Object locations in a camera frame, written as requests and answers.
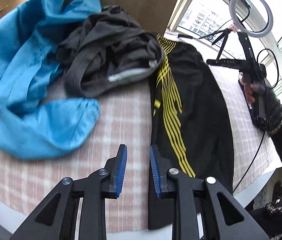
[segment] crumpled blue cloth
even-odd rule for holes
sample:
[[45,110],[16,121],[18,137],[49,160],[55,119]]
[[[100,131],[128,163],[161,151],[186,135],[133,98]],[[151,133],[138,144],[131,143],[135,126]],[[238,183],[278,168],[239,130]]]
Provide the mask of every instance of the crumpled blue cloth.
[[65,24],[101,12],[100,0],[29,0],[0,20],[0,149],[20,159],[63,156],[80,147],[99,116],[95,99],[40,105],[61,72]]

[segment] metal screw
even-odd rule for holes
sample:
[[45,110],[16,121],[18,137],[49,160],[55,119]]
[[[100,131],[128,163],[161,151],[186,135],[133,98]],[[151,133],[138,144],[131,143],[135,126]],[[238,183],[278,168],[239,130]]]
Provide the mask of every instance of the metal screw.
[[171,174],[173,174],[173,175],[176,175],[176,174],[179,173],[179,170],[176,169],[176,168],[171,168],[171,169],[169,170],[169,172],[170,172]]
[[106,174],[108,174],[108,171],[106,169],[100,169],[99,174],[100,175],[106,175]]
[[214,177],[207,177],[207,183],[209,184],[215,184],[217,180]]
[[71,178],[66,177],[66,178],[63,178],[63,179],[62,179],[62,184],[63,184],[63,185],[68,185],[68,184],[70,184],[70,183],[71,183]]

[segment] white strip on garment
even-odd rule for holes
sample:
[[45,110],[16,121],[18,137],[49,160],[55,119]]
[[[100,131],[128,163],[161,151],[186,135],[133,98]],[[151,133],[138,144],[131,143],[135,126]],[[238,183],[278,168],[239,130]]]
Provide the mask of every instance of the white strip on garment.
[[115,81],[118,81],[118,80],[122,80],[124,78],[133,77],[133,76],[143,74],[147,71],[149,71],[148,68],[132,68],[132,69],[122,71],[118,74],[114,74],[112,76],[109,76],[108,80],[109,80],[109,82],[115,82]]

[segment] glove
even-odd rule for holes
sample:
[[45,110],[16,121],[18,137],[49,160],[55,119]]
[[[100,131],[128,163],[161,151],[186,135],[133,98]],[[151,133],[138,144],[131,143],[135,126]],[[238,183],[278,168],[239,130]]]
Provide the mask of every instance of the glove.
[[[245,92],[247,103],[250,105],[255,101],[252,92],[258,93],[261,89],[264,89],[264,85],[261,83],[253,83],[248,86],[243,77],[239,78],[239,84],[241,85],[241,89]],[[282,126],[282,104],[276,97],[274,90],[267,79],[265,79],[265,92],[264,97],[267,109],[267,124],[265,130],[269,135],[274,135]]]

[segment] dark gray garment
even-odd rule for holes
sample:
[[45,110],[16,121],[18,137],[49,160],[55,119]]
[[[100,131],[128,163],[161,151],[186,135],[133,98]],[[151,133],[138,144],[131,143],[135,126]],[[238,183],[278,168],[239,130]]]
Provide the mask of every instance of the dark gray garment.
[[90,15],[57,50],[65,90],[85,98],[143,80],[163,59],[155,34],[142,30],[129,14],[110,10]]

